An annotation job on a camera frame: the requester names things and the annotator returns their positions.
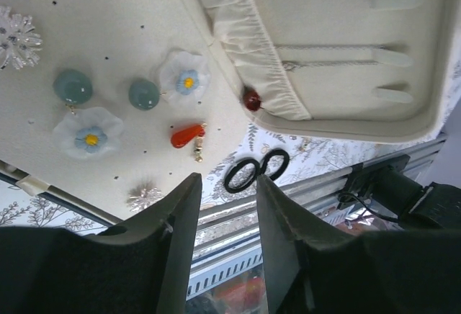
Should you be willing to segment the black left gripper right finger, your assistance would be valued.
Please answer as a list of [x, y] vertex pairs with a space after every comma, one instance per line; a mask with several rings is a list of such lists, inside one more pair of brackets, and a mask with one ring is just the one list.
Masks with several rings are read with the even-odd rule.
[[332, 248], [302, 247], [306, 263], [263, 262], [270, 313], [458, 313], [460, 232], [420, 229], [351, 235]]

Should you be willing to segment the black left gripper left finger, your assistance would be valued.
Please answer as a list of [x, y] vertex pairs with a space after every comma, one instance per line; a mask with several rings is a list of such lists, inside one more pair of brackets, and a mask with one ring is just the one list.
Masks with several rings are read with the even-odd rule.
[[3, 313], [183, 313], [202, 177], [94, 235], [1, 229]]

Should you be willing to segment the red drop earring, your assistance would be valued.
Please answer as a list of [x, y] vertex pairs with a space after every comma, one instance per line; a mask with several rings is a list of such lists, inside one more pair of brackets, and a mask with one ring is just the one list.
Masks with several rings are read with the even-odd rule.
[[170, 144], [174, 148], [180, 149], [193, 141], [194, 160], [198, 163], [201, 163], [203, 161], [202, 150], [206, 135], [206, 127], [206, 123], [199, 123], [190, 125], [189, 127], [176, 131], [170, 137]]

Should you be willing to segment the cream and navy jewelry box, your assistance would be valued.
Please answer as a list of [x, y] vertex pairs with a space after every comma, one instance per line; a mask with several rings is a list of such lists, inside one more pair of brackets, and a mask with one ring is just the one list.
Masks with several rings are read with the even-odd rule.
[[[30, 15], [43, 39], [39, 63], [1, 70], [1, 161], [116, 218], [143, 182], [170, 192], [209, 173], [250, 123], [274, 134], [400, 144], [439, 128], [449, 67], [460, 42], [460, 0], [1, 0]], [[211, 82], [195, 107], [162, 97], [158, 69], [173, 50], [207, 58]], [[92, 98], [124, 123], [121, 149], [68, 157], [52, 131], [70, 112], [53, 91], [66, 69], [86, 74]], [[145, 79], [156, 107], [134, 108]], [[255, 90], [261, 109], [244, 107]], [[206, 123], [203, 161], [194, 142], [170, 137]]]

